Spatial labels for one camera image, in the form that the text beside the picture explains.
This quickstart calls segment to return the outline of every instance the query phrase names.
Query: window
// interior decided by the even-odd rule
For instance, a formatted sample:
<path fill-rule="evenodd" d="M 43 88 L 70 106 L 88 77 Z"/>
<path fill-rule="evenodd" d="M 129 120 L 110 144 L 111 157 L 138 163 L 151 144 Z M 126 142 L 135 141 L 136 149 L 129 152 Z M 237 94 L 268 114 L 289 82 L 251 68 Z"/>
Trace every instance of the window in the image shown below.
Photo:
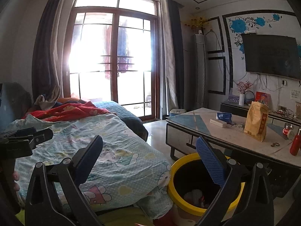
<path fill-rule="evenodd" d="M 65 96 L 113 100 L 143 120 L 156 117 L 156 3 L 76 0 L 65 43 Z"/>

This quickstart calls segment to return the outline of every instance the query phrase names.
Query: plastic bucket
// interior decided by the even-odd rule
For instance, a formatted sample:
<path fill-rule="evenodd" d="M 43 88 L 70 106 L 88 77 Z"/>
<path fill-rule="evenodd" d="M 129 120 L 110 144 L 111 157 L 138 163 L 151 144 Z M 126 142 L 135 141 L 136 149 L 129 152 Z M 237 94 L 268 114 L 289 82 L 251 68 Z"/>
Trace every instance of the plastic bucket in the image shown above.
<path fill-rule="evenodd" d="M 206 201 L 211 203 L 220 190 L 220 186 L 212 181 L 198 153 L 186 155 L 177 160 L 172 165 L 170 173 L 168 194 L 174 202 L 173 221 L 178 226 L 192 226 L 200 220 L 206 209 L 189 204 L 183 199 L 184 195 L 193 189 L 199 189 L 203 192 Z M 223 220 L 229 219 L 233 215 L 243 187 L 244 182 L 241 183 L 237 197 L 230 204 Z"/>

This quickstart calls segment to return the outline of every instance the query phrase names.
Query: red blanket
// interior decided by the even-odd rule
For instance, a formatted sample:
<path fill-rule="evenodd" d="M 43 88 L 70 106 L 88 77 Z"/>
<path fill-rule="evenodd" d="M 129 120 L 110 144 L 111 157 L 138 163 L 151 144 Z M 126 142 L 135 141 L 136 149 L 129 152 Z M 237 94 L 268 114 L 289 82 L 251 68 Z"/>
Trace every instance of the red blanket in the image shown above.
<path fill-rule="evenodd" d="M 107 109 L 97 108 L 92 102 L 65 104 L 47 111 L 34 111 L 30 115 L 44 121 L 73 121 L 88 116 L 109 114 Z"/>

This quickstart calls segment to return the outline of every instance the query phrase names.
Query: curtain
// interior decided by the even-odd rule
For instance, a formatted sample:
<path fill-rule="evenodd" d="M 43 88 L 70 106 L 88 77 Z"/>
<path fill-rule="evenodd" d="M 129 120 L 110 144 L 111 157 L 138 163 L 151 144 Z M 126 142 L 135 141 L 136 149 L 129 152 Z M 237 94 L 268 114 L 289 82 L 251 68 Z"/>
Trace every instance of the curtain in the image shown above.
<path fill-rule="evenodd" d="M 161 0 L 160 116 L 184 106 L 184 56 L 178 4 Z"/>
<path fill-rule="evenodd" d="M 57 35 L 63 2 L 48 0 L 33 50 L 33 99 L 42 110 L 52 108 L 62 94 L 62 62 L 58 60 Z"/>

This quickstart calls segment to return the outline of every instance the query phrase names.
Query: yellow ring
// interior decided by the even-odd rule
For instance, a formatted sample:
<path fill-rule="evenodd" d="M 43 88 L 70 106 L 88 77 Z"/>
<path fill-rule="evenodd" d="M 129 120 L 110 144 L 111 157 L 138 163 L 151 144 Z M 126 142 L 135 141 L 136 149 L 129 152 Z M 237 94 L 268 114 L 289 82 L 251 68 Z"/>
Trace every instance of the yellow ring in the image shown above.
<path fill-rule="evenodd" d="M 192 215 L 195 215 L 195 216 L 202 216 L 205 213 L 206 209 L 193 206 L 193 205 L 189 204 L 188 202 L 186 202 L 184 199 L 182 199 L 182 197 L 179 196 L 179 194 L 177 193 L 177 191 L 175 189 L 175 186 L 173 184 L 173 178 L 174 178 L 176 171 L 181 166 L 183 166 L 184 164 L 186 164 L 190 161 L 195 161 L 195 160 L 199 160 L 199 159 L 200 159 L 200 156 L 198 153 L 186 155 L 186 156 L 182 157 L 181 159 L 178 159 L 171 167 L 171 170 L 170 170 L 171 178 L 168 183 L 168 190 L 167 190 L 170 198 L 173 200 L 173 202 L 179 208 L 181 208 L 182 210 L 184 210 Z M 243 192 L 244 185 L 245 185 L 245 183 L 242 182 L 240 193 L 239 193 L 238 197 L 236 198 L 236 200 L 230 204 L 227 212 L 232 211 L 237 206 L 237 204 L 240 200 L 241 194 Z"/>

